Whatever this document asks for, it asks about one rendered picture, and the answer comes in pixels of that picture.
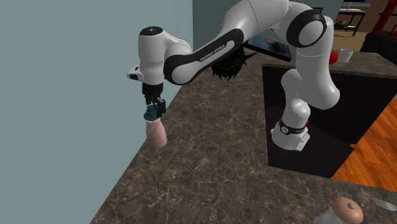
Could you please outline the black sofa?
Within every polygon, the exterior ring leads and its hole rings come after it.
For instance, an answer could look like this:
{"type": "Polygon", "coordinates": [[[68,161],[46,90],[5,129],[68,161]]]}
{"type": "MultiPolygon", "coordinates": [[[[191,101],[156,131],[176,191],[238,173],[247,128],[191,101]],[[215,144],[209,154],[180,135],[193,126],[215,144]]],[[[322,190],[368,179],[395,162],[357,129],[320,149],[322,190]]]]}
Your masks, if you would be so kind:
{"type": "Polygon", "coordinates": [[[360,52],[377,53],[397,65],[397,41],[387,39],[389,31],[382,31],[378,36],[367,33],[360,52]]]}

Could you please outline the dark tablet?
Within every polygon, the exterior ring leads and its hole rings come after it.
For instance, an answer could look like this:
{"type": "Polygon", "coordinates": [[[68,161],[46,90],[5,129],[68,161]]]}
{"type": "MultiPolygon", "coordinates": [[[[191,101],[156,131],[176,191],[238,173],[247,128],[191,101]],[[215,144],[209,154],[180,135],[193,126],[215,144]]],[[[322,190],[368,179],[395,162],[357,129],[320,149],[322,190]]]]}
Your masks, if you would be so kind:
{"type": "Polygon", "coordinates": [[[288,45],[272,41],[262,36],[254,36],[247,40],[243,47],[260,52],[271,57],[290,62],[292,59],[288,45]]]}

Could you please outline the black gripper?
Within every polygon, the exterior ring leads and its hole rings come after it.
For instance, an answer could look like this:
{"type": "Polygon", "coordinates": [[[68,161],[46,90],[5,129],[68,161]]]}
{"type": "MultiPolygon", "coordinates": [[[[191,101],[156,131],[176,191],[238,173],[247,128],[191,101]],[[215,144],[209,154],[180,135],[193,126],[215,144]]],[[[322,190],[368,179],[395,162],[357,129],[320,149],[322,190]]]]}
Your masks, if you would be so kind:
{"type": "Polygon", "coordinates": [[[157,110],[157,117],[159,118],[162,117],[162,115],[166,112],[166,102],[164,99],[160,98],[163,89],[163,83],[157,85],[142,83],[142,92],[145,96],[146,104],[155,106],[157,110]]]}

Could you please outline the black spiky plant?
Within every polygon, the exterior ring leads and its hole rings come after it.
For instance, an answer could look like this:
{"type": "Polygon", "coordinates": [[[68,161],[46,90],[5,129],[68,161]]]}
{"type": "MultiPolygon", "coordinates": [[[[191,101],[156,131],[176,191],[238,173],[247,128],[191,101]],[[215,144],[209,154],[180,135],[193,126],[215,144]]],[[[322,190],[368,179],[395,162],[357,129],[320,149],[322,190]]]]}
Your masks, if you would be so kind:
{"type": "Polygon", "coordinates": [[[237,76],[242,66],[246,65],[247,59],[250,59],[255,54],[256,52],[247,55],[243,47],[240,47],[224,59],[212,65],[212,75],[217,76],[221,81],[229,81],[231,78],[237,76]]]}

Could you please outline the silver fork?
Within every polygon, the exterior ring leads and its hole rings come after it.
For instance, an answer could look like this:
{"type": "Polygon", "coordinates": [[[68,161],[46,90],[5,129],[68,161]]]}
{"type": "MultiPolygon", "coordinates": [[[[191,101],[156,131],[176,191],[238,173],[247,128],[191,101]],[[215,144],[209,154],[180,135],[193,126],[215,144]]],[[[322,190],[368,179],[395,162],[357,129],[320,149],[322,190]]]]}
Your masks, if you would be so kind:
{"type": "Polygon", "coordinates": [[[386,202],[386,201],[383,201],[380,199],[376,199],[376,198],[373,198],[373,201],[375,202],[376,205],[378,205],[384,209],[387,209],[389,211],[397,211],[397,205],[395,205],[395,204],[392,204],[390,202],[386,202]]]}

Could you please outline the white cup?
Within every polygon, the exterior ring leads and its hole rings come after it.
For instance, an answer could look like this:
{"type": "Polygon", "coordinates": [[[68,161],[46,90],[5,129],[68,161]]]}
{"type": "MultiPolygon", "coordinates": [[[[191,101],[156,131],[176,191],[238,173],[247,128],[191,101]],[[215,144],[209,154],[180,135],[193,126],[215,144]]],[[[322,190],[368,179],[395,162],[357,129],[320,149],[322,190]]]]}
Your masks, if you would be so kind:
{"type": "Polygon", "coordinates": [[[341,49],[338,53],[338,62],[348,63],[354,51],[350,49],[341,49]]]}

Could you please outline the dark side table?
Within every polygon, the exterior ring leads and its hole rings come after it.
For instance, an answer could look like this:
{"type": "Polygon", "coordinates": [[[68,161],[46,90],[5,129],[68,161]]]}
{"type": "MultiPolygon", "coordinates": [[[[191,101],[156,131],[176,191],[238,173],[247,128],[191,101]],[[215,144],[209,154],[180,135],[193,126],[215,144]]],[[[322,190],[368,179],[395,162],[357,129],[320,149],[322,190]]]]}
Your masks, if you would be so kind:
{"type": "Polygon", "coordinates": [[[366,11],[363,11],[360,9],[354,9],[354,8],[341,8],[339,10],[338,15],[350,15],[351,19],[347,25],[342,25],[341,23],[334,22],[334,29],[344,30],[345,32],[353,31],[352,36],[355,36],[355,34],[358,31],[358,28],[360,27],[365,15],[366,15],[366,11]],[[355,16],[360,16],[361,18],[357,25],[352,25],[352,21],[354,20],[355,16]]]}

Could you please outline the black robot stand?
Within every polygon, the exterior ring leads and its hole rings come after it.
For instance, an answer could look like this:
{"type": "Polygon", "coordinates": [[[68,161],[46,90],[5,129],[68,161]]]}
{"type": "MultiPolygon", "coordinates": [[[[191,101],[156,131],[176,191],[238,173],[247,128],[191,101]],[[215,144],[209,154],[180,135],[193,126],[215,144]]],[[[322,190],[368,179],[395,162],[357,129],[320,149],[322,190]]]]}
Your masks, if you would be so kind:
{"type": "Polygon", "coordinates": [[[331,178],[397,94],[397,78],[357,72],[331,73],[339,90],[330,109],[298,96],[302,77],[290,67],[263,66],[268,164],[331,178]]]}

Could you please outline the pink bottle with teal cap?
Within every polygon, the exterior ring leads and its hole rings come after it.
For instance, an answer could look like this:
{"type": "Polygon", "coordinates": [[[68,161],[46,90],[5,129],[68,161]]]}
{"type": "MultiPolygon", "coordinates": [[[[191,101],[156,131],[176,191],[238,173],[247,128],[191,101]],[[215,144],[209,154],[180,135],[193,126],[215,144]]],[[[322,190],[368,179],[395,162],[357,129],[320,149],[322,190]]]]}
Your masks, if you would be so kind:
{"type": "Polygon", "coordinates": [[[153,149],[163,148],[167,144],[167,135],[160,117],[153,105],[148,105],[144,114],[146,120],[146,140],[153,149]]]}

